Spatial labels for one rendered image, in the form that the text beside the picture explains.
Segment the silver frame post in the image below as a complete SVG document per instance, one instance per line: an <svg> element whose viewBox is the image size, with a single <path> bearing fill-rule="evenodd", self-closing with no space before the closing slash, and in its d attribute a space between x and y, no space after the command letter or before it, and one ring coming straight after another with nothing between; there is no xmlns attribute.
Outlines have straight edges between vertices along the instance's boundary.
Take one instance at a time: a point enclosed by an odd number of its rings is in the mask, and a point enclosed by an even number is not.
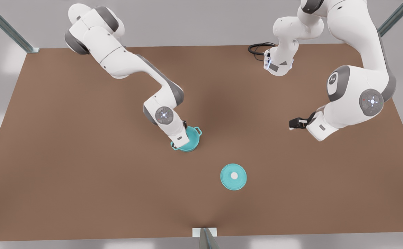
<svg viewBox="0 0 403 249"><path fill-rule="evenodd" d="M192 237L199 237L198 249L220 249L215 240L217 228L192 228Z"/></svg>
<svg viewBox="0 0 403 249"><path fill-rule="evenodd" d="M38 53L40 51L40 48L29 44L1 15L0 28L26 53Z"/></svg>
<svg viewBox="0 0 403 249"><path fill-rule="evenodd" d="M403 2L377 29L380 37L385 35L403 17Z"/></svg>

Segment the teal lid with white knob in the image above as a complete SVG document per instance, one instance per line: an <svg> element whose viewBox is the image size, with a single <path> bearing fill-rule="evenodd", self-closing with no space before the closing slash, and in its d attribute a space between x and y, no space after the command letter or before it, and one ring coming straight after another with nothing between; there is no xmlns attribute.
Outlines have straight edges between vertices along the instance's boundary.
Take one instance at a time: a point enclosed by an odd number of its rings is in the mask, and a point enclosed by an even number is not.
<svg viewBox="0 0 403 249"><path fill-rule="evenodd" d="M223 167L220 173L223 186L229 190L240 190L247 183L247 173L241 165L231 163Z"/></svg>

